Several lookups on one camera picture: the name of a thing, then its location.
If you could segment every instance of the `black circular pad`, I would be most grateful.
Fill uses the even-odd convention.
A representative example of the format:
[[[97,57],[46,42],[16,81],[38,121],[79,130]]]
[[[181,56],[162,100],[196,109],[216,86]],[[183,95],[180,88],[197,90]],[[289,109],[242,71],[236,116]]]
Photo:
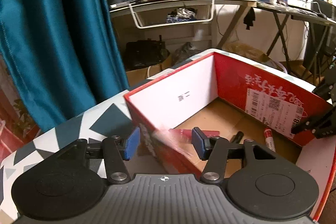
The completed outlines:
[[[38,220],[70,218],[92,208],[104,193],[102,179],[78,163],[37,165],[18,177],[12,198],[21,215]]]
[[[319,188],[311,175],[285,159],[252,160],[229,178],[226,192],[247,213],[286,220],[308,214]]]
[[[267,174],[257,178],[255,182],[258,190],[266,195],[284,196],[294,190],[292,179],[280,174]]]

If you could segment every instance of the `crosshair marking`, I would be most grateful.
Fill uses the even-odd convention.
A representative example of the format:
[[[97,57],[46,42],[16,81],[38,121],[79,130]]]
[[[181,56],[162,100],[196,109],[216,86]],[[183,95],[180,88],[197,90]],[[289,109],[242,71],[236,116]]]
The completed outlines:
[[[169,177],[163,176],[163,177],[160,177],[160,180],[167,181],[167,180],[169,180]]]

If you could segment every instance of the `red marker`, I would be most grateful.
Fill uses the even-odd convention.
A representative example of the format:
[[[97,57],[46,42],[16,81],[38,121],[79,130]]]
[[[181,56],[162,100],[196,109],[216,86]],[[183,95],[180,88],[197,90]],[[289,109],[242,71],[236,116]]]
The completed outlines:
[[[266,128],[264,130],[264,135],[265,135],[265,142],[266,142],[267,148],[275,152],[275,145],[274,145],[272,130],[269,128]]]

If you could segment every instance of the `teal curtain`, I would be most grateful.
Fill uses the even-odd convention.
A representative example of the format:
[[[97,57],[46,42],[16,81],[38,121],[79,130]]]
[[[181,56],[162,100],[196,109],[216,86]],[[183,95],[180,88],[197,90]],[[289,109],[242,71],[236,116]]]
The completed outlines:
[[[0,50],[43,131],[128,88],[106,0],[0,0]]]

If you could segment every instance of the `open box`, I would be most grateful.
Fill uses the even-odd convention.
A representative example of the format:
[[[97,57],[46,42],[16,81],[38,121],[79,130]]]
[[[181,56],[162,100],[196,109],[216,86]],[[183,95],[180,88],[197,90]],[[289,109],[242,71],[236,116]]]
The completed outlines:
[[[317,181],[319,198],[311,213],[317,220],[335,175],[336,136],[315,139],[309,131],[292,135],[290,129],[306,117],[323,113],[329,103],[244,62],[245,58],[230,56],[211,52],[127,93],[127,107],[133,122],[140,126],[142,141],[169,172],[197,176],[205,162],[198,160],[192,145],[185,145],[192,154],[186,157],[160,145],[152,138],[153,131],[198,126],[218,130],[222,137],[230,139],[241,130],[244,138],[264,143],[262,122],[267,123],[283,135],[274,136],[277,152]]]

